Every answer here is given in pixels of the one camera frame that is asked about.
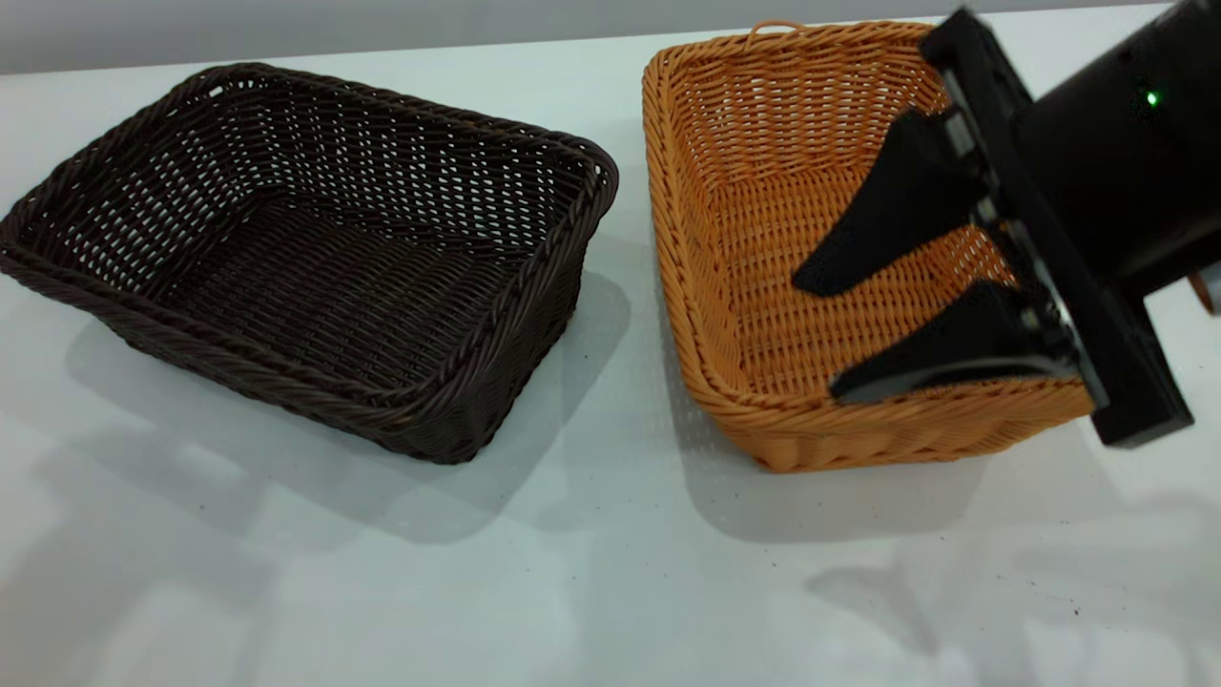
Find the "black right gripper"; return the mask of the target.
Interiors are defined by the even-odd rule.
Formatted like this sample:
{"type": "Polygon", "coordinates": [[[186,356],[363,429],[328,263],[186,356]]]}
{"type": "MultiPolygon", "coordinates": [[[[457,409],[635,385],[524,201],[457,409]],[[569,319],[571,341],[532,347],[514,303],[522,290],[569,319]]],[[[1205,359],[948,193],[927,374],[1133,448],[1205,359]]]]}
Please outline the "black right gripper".
{"type": "Polygon", "coordinates": [[[1178,1],[1031,96],[968,9],[921,40],[956,110],[900,113],[873,168],[792,276],[838,297],[977,217],[1035,300],[977,279],[832,379],[868,404],[941,386],[1081,375],[1103,444],[1193,423],[1147,311],[1219,262],[1219,4],[1178,1]],[[983,179],[978,156],[983,161],[983,179]]]}

